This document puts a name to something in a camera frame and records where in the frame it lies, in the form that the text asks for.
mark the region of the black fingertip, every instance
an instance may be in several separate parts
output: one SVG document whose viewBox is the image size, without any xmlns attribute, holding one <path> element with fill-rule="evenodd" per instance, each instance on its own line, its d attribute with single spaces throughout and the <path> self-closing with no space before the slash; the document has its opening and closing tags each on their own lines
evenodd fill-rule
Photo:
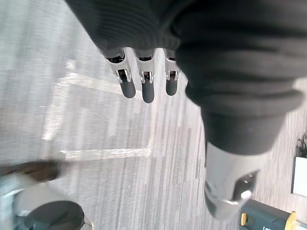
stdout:
<svg viewBox="0 0 307 230">
<path fill-rule="evenodd" d="M 146 103 L 151 103 L 154 100 L 154 84 L 149 83 L 149 80 L 145 80 L 145 84 L 142 83 L 142 96 Z"/>
<path fill-rule="evenodd" d="M 177 92 L 177 80 L 174 78 L 166 80 L 165 90 L 169 96 L 174 96 Z"/>
<path fill-rule="evenodd" d="M 123 83 L 120 84 L 121 86 L 121 90 L 124 94 L 125 97 L 127 98 L 132 98 L 135 96 L 135 87 L 134 87 L 134 83 L 133 80 L 131 79 L 131 81 L 127 81 L 127 79 L 123 79 L 122 80 Z"/>
</svg>

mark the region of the prosthetic hand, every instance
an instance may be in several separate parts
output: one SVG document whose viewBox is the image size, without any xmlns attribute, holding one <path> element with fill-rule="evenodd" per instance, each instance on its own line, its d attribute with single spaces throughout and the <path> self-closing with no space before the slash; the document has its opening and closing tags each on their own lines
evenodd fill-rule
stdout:
<svg viewBox="0 0 307 230">
<path fill-rule="evenodd" d="M 251 197 L 307 73 L 305 0 L 66 0 L 109 61 L 123 94 L 135 88 L 125 47 L 135 51 L 145 102 L 154 99 L 154 49 L 165 49 L 166 91 L 201 107 L 207 142 L 205 195 L 218 219 Z"/>
</svg>

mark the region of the black round object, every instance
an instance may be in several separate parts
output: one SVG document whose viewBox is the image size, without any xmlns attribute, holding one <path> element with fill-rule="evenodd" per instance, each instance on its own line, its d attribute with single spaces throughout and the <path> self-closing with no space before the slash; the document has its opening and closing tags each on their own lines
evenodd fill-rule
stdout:
<svg viewBox="0 0 307 230">
<path fill-rule="evenodd" d="M 47 203 L 24 219 L 24 226 L 29 230 L 80 230 L 83 225 L 83 210 L 72 201 Z"/>
</svg>

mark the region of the gray carpet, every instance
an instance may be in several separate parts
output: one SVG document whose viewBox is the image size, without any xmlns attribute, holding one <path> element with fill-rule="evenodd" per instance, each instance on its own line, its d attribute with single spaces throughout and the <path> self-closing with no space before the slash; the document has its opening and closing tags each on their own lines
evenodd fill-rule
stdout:
<svg viewBox="0 0 307 230">
<path fill-rule="evenodd" d="M 162 51 L 155 100 L 126 99 L 62 0 L 0 0 L 0 160 L 66 155 L 52 186 L 78 201 L 98 230 L 235 230 L 214 220 L 203 197 L 204 134 L 197 106 L 165 93 Z M 297 82 L 307 89 L 307 80 Z M 259 176 L 255 199 L 307 222 L 307 199 L 290 194 L 293 156 L 307 103 L 289 114 Z"/>
</svg>

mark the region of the gray sweater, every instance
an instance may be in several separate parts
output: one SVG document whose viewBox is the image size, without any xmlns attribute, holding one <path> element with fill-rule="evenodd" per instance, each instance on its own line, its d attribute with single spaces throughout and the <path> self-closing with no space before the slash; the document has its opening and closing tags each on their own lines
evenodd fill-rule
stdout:
<svg viewBox="0 0 307 230">
<path fill-rule="evenodd" d="M 270 149 L 303 95 L 306 0 L 66 0 L 106 57 L 119 47 L 176 51 L 201 107 L 206 141 L 227 152 Z"/>
</svg>

